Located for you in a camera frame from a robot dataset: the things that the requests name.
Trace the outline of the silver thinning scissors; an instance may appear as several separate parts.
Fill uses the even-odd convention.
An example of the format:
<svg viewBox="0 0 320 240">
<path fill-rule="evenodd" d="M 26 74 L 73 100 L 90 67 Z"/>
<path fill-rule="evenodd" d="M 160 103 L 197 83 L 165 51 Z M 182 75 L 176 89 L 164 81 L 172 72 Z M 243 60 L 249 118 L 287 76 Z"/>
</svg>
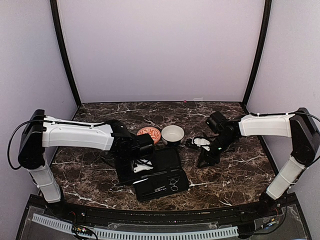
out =
<svg viewBox="0 0 320 240">
<path fill-rule="evenodd" d="M 178 187 L 178 182 L 180 181 L 180 178 L 177 177 L 177 178 L 172 178 L 169 180 L 169 188 L 171 191 L 173 192 L 177 192 L 179 190 L 179 187 Z M 167 190 L 167 187 L 165 185 L 161 186 L 161 187 L 158 187 L 154 190 L 155 193 L 157 192 L 161 192 L 161 191 L 166 191 Z"/>
</svg>

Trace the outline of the black zippered tool case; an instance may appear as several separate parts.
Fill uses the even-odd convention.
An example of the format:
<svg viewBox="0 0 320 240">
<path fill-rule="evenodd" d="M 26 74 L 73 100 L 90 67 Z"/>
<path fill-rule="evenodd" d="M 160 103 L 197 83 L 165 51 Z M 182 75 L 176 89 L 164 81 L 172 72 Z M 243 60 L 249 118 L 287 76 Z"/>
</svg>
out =
<svg viewBox="0 0 320 240">
<path fill-rule="evenodd" d="M 134 183 L 136 198 L 139 202 L 180 193 L 189 189 L 189 181 L 182 168 L 181 158 L 176 148 L 163 148 L 156 150 L 153 154 L 145 158 L 146 163 L 152 167 L 150 170 L 141 171 L 140 179 L 146 179 L 139 183 Z M 178 191 L 173 192 L 169 188 L 170 179 L 180 178 L 177 186 Z M 167 190 L 154 192 L 156 188 L 166 186 Z"/>
</svg>

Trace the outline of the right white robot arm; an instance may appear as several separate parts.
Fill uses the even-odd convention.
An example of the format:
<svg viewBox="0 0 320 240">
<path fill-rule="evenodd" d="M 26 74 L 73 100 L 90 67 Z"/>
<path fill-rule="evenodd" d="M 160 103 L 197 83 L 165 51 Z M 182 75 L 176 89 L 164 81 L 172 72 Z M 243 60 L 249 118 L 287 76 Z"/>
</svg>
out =
<svg viewBox="0 0 320 240">
<path fill-rule="evenodd" d="M 218 164 L 221 154 L 240 138 L 263 137 L 272 158 L 280 157 L 275 160 L 279 171 L 265 190 L 266 198 L 255 205 L 255 213 L 266 217 L 275 208 L 273 200 L 295 185 L 302 173 L 320 158 L 319 123 L 320 119 L 305 107 L 285 113 L 249 113 L 234 119 L 216 111 L 206 120 L 216 136 L 212 140 L 193 137 L 191 143 L 201 148 L 197 166 L 204 168 Z"/>
</svg>

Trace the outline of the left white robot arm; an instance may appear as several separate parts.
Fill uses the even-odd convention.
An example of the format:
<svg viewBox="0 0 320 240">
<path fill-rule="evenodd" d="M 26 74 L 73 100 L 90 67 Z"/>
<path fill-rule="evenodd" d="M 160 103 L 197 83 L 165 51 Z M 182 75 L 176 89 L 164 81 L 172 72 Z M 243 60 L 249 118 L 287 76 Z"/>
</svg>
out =
<svg viewBox="0 0 320 240">
<path fill-rule="evenodd" d="M 80 147 L 110 151 L 116 160 L 128 163 L 139 145 L 134 135 L 118 120 L 87 123 L 57 119 L 37 109 L 26 124 L 20 141 L 19 164 L 28 170 L 51 210 L 67 218 L 70 206 L 62 200 L 62 191 L 47 163 L 45 149 Z"/>
</svg>

